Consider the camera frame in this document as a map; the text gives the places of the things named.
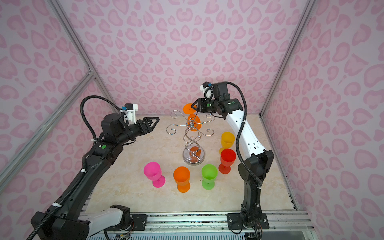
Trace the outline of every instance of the beige table surface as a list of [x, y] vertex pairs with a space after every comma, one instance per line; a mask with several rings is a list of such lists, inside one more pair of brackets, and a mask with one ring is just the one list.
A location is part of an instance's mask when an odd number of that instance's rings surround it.
[[[205, 114], [199, 116], [201, 121], [206, 119]], [[259, 116], [248, 115], [247, 120], [259, 141], [270, 150]], [[233, 133], [229, 124], [221, 118], [203, 124], [201, 130], [212, 128], [215, 134], [210, 137], [202, 136], [199, 141], [206, 157], [198, 166], [189, 166], [182, 159], [185, 127], [175, 127], [177, 133], [169, 135], [166, 133], [169, 124], [185, 124], [185, 119], [182, 116], [177, 119], [161, 116], [153, 132], [138, 137], [136, 143], [124, 147], [114, 165], [102, 176], [93, 190], [87, 212], [100, 212], [113, 204], [127, 206], [131, 212], [240, 210], [244, 198], [244, 181], [237, 171], [237, 165], [240, 164], [238, 158], [229, 174], [218, 173], [212, 190], [205, 190], [201, 185], [202, 167], [206, 164], [218, 167], [220, 164], [218, 150], [221, 148], [221, 134], [226, 131]], [[153, 187], [152, 181], [143, 173], [144, 166], [152, 161], [160, 164], [162, 175], [166, 179], [161, 188]], [[190, 170], [191, 187], [187, 193], [180, 193], [173, 179], [174, 170], [180, 166]], [[263, 210], [293, 209], [275, 161], [264, 180], [260, 203]]]

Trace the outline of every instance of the green cup base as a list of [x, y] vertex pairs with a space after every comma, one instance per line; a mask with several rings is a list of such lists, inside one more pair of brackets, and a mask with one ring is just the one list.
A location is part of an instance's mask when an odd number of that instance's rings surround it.
[[203, 185], [203, 188], [207, 190], [211, 190], [213, 187], [215, 187], [215, 182], [207, 183], [203, 181], [201, 184]]

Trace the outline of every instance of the white plastic link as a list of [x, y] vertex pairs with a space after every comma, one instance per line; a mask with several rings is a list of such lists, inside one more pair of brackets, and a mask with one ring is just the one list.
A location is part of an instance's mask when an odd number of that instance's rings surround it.
[[62, 207], [63, 205], [58, 204], [57, 202], [54, 202], [54, 203], [52, 203], [52, 206], [54, 206], [54, 207]]

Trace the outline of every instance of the pink leopard print wallpaper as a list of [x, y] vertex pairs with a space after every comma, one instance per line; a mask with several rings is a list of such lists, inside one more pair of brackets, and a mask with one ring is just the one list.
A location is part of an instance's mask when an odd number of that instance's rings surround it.
[[[167, 114], [232, 81], [258, 113], [305, 0], [66, 0], [61, 4], [118, 104]], [[233, 97], [239, 94], [230, 88]]]
[[[79, 106], [89, 95], [101, 95], [94, 82], [0, 195], [0, 239], [27, 238], [33, 229], [30, 220], [35, 212], [44, 212], [81, 169], [81, 157], [92, 146], [92, 135], [81, 119]], [[98, 136], [101, 120], [112, 113], [109, 105], [90, 99], [84, 111]]]
[[320, 239], [384, 239], [384, 1], [318, 3], [266, 124]]
[[0, 172], [85, 73], [44, 0], [0, 2]]

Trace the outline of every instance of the spiral metal wire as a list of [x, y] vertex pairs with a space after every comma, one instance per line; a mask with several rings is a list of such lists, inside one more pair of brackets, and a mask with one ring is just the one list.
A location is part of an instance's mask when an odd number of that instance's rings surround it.
[[[199, 124], [204, 124], [204, 123], [208, 123], [208, 122], [212, 122], [213, 120], [215, 120], [215, 116], [213, 116], [212, 114], [207, 114], [205, 117], [207, 119], [211, 119], [213, 117], [212, 120], [208, 120], [208, 121], [205, 121], [205, 122], [197, 122], [195, 119], [197, 117], [197, 113], [195, 114], [195, 116], [193, 116], [192, 118], [186, 118], [184, 116], [184, 114], [182, 112], [180, 112], [179, 110], [173, 110], [171, 113], [170, 113], [170, 116], [171, 118], [173, 119], [176, 119], [177, 118], [177, 114], [176, 112], [178, 112], [179, 114], [181, 114], [184, 119], [187, 121], [185, 123], [185, 125], [180, 125], [180, 124], [170, 124], [167, 126], [166, 128], [166, 131], [169, 135], [173, 135], [175, 134], [177, 131], [176, 129], [172, 128], [171, 126], [180, 126], [180, 127], [186, 127], [185, 131], [184, 131], [184, 136], [183, 136], [183, 141], [185, 142], [185, 149], [188, 150], [190, 152], [190, 155], [187, 157], [187, 162], [190, 163], [190, 164], [198, 164], [200, 163], [201, 159], [200, 157], [197, 155], [197, 152], [200, 150], [200, 145], [198, 144], [198, 141], [201, 139], [201, 136], [204, 135], [204, 136], [212, 136], [215, 131], [211, 128], [208, 128], [207, 129], [207, 132], [206, 133], [203, 133], [202, 131], [200, 131], [197, 126]], [[197, 132], [197, 136], [193, 136], [193, 135], [188, 135], [189, 131], [190, 130], [196, 130]], [[196, 148], [194, 148], [194, 150], [192, 151], [191, 150], [191, 147], [189, 146], [196, 146]]]

